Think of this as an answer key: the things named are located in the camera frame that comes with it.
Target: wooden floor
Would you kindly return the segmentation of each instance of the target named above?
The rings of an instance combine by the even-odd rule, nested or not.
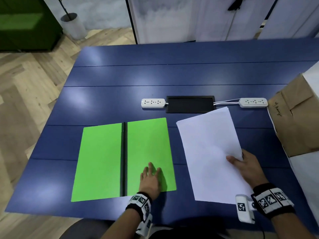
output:
[[[0,239],[58,239],[79,220],[4,209],[81,48],[119,44],[135,44],[131,28],[92,30],[78,41],[63,36],[53,52],[0,53]],[[262,238],[261,232],[230,233]]]

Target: green couch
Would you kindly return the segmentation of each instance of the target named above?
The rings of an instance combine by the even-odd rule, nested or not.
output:
[[[52,50],[61,33],[43,0],[0,0],[0,51]]]

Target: blue table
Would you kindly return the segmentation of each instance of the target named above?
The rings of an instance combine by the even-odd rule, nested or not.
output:
[[[127,197],[72,202],[82,130],[86,126],[167,118],[177,191],[154,202],[155,223],[186,225],[222,217],[227,228],[256,230],[238,221],[235,205],[195,201],[176,122],[195,114],[143,110],[142,98],[214,95],[216,101],[271,98],[319,60],[318,39],[85,47],[21,176],[7,212],[116,220]],[[318,226],[265,109],[229,106],[242,148],[254,153],[268,179],[292,199],[312,232]],[[265,230],[269,221],[256,213]]]

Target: person's left hand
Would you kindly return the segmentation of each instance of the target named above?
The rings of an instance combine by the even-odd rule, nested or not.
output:
[[[161,168],[157,168],[157,171],[153,175],[153,167],[153,164],[149,162],[148,168],[144,168],[144,171],[141,173],[141,182],[138,191],[147,193],[154,201],[160,195],[161,191],[161,184],[159,181]]]

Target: green folder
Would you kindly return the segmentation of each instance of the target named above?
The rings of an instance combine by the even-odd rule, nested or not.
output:
[[[176,190],[166,118],[84,128],[71,201],[134,195],[148,162]]]

